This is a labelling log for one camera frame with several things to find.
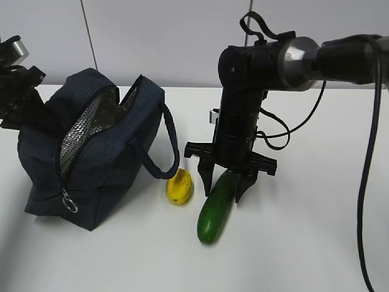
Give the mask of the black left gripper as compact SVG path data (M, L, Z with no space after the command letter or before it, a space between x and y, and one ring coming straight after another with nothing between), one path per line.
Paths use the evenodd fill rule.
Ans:
M63 134L63 126L35 89L45 77L36 66L1 65L1 128L33 128L53 137Z

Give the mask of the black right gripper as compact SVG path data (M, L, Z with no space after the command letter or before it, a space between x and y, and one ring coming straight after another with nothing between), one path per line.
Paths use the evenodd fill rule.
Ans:
M252 151L254 141L254 135L251 134L241 139L230 135L224 137L214 135L213 142L187 142L184 156L199 158L198 173L204 185L205 196L209 196L212 188L215 165L235 171L248 171L241 173L235 203L239 203L244 193L256 183L258 178L256 171L275 175L277 161Z

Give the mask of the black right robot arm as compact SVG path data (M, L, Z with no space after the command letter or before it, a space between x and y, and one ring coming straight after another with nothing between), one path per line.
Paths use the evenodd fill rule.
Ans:
M211 191L216 165L240 175L236 199L256 183L259 172L275 174L276 160L253 151L261 104L269 91L302 92L319 80L385 83L388 71L382 77L376 75L375 53L387 56L387 37L354 35L318 45L300 36L226 48L218 61L221 103L210 116L215 125L213 139L210 143L188 142L184 151L187 158L199 158L205 193Z

